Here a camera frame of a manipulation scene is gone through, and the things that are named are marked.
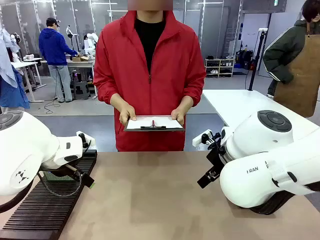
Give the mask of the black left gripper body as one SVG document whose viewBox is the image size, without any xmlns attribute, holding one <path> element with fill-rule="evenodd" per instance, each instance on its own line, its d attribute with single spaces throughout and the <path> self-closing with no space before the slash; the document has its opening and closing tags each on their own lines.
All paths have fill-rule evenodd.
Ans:
<svg viewBox="0 0 320 240">
<path fill-rule="evenodd" d="M 49 168 L 44 165 L 41 165 L 41 170 L 45 172 L 51 172 L 57 177 L 71 176 L 75 173 L 75 167 L 65 164 L 60 166 L 57 169 Z"/>
</svg>

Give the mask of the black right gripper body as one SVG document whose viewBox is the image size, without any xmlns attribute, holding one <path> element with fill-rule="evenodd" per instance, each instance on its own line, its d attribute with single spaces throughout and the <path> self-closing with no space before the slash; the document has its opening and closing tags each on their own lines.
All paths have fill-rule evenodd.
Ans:
<svg viewBox="0 0 320 240">
<path fill-rule="evenodd" d="M 213 146 L 210 152 L 207 154 L 206 158 L 212 164 L 212 167 L 208 171 L 209 175 L 219 175 L 223 167 L 225 166 L 225 162 L 221 158 L 219 148 L 216 146 Z"/>
</svg>

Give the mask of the person's left hand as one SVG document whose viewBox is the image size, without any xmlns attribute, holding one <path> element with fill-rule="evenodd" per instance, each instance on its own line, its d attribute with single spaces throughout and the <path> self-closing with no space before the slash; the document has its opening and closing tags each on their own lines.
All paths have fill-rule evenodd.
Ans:
<svg viewBox="0 0 320 240">
<path fill-rule="evenodd" d="M 186 110 L 182 106 L 178 106 L 171 112 L 172 120 L 176 120 L 181 126 L 185 123 Z"/>
</svg>

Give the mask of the person's right hand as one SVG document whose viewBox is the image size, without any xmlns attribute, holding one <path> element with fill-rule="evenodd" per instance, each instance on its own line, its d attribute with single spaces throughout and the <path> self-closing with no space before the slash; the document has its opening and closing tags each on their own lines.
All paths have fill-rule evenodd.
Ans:
<svg viewBox="0 0 320 240">
<path fill-rule="evenodd" d="M 120 123 L 125 126 L 129 120 L 135 121 L 136 119 L 137 117 L 134 107 L 128 103 L 125 103 L 120 109 Z"/>
</svg>

